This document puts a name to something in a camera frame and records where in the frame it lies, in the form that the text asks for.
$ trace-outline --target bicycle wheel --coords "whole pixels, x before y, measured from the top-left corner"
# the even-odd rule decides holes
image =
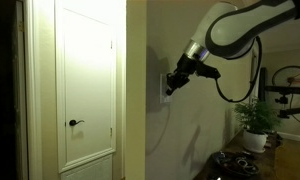
[[[272,85],[300,87],[300,66],[285,66],[274,73]]]

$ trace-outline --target wall switch plate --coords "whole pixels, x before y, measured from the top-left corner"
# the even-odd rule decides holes
[[[166,74],[160,74],[160,103],[169,103],[172,101],[172,97],[166,94],[168,89]]]

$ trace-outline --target door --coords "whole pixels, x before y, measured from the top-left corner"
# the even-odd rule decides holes
[[[16,1],[13,26],[12,49],[13,76],[14,76],[14,109],[16,134],[16,172],[19,180],[28,179],[28,150],[27,150],[27,120],[25,96],[25,59],[24,59],[24,31],[23,31],[23,4]]]
[[[104,14],[94,13],[100,12],[103,1],[91,2],[59,1],[57,8],[61,172],[111,154],[115,149],[114,31]],[[94,7],[91,13],[83,10]]]

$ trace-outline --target robotic arm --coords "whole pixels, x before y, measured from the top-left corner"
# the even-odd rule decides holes
[[[193,73],[218,79],[218,70],[203,63],[210,53],[238,59],[249,52],[258,34],[293,18],[300,18],[300,0],[261,0],[240,10],[227,2],[215,4],[199,23],[177,68],[167,74],[167,95],[188,83]]]

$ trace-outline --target black cable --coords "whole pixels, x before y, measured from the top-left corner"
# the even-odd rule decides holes
[[[292,100],[293,100],[293,94],[291,94],[291,99],[290,99],[290,104],[289,104],[289,108],[291,109],[291,105],[292,105]],[[300,120],[299,119],[297,119],[293,114],[291,115],[296,121],[298,121],[299,123],[300,123]]]
[[[251,92],[253,91],[253,88],[256,84],[256,81],[257,81],[257,78],[258,78],[258,74],[259,74],[259,71],[260,71],[260,66],[261,66],[261,61],[262,61],[262,44],[261,44],[261,40],[260,40],[260,37],[257,36],[256,37],[256,41],[257,41],[257,44],[259,46],[259,52],[258,52],[258,65],[257,65],[257,71],[253,77],[253,80],[250,81],[250,88],[247,92],[247,94],[240,100],[232,100],[232,99],[228,99],[221,91],[220,87],[219,87],[219,83],[218,83],[218,79],[215,79],[216,81],[216,86],[217,86],[217,90],[218,90],[218,93],[219,95],[222,97],[222,99],[224,99],[225,101],[228,101],[230,103],[238,103],[238,102],[241,102],[245,99],[247,99],[247,97],[249,97],[249,95],[251,94]]]

